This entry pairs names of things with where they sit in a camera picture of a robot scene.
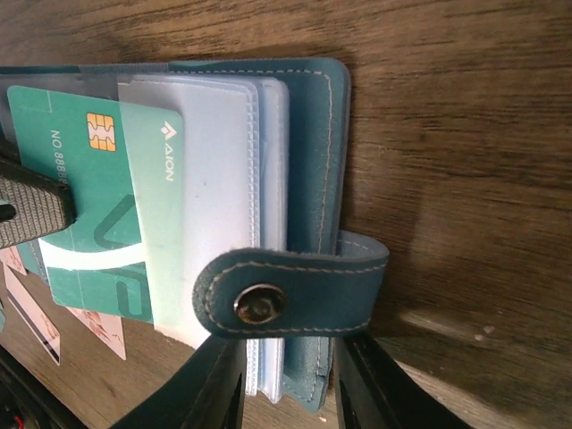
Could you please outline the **blue leather card holder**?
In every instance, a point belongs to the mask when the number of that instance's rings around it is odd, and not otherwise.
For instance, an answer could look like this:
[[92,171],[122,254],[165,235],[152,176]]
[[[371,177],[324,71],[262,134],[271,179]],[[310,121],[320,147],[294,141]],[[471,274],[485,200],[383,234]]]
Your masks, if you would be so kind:
[[[149,324],[193,349],[211,336],[245,339],[245,392],[316,412],[332,340],[367,328],[389,258],[339,228],[348,69],[332,58],[4,67],[1,134],[20,157],[12,85],[116,99],[128,84],[184,122],[182,230]],[[40,239],[18,250],[48,284]]]

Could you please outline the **white card red pattern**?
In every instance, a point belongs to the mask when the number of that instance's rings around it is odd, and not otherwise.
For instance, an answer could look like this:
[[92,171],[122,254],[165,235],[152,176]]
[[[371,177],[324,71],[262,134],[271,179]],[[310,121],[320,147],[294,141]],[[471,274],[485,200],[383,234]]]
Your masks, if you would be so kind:
[[126,359],[122,319],[119,316],[74,307],[68,307],[68,310],[120,359]]

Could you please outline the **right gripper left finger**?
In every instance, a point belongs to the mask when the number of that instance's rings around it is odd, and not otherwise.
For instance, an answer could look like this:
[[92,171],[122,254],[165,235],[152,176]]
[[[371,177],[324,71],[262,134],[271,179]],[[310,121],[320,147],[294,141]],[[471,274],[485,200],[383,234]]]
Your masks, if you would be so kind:
[[113,428],[241,428],[246,372],[246,342],[211,336]]

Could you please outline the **teal vertical card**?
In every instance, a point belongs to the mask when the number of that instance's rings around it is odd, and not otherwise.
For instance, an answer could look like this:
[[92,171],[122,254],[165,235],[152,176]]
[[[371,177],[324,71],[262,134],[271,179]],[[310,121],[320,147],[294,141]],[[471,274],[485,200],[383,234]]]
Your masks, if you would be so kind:
[[133,85],[116,99],[12,85],[21,162],[71,188],[76,221],[38,242],[53,300],[146,323],[179,243],[180,111]]

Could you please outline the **white card black stripe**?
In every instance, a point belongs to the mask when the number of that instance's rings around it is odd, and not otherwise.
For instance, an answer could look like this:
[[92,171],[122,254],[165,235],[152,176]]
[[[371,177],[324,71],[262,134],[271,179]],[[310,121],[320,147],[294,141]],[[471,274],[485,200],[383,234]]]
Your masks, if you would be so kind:
[[57,366],[61,365],[61,334],[54,323],[7,265],[4,280],[9,302],[50,358]]

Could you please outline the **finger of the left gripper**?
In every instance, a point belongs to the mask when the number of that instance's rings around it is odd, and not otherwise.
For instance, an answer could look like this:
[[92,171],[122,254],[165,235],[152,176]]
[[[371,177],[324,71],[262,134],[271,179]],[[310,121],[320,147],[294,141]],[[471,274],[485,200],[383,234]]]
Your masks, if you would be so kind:
[[77,221],[72,189],[54,171],[22,164],[16,147],[1,139],[1,248],[70,228]]

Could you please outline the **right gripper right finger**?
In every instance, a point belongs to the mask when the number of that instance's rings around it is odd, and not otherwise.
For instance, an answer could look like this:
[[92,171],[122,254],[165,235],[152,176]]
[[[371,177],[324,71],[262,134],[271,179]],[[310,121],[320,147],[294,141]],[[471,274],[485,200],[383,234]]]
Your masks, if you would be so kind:
[[468,428],[422,389],[367,333],[338,337],[333,348],[340,428]]

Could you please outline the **black aluminium frame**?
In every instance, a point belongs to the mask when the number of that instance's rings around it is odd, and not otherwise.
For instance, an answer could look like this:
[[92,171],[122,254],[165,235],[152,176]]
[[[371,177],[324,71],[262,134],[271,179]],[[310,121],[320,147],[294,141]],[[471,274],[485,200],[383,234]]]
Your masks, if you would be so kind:
[[45,385],[1,347],[1,383],[36,428],[87,428]]

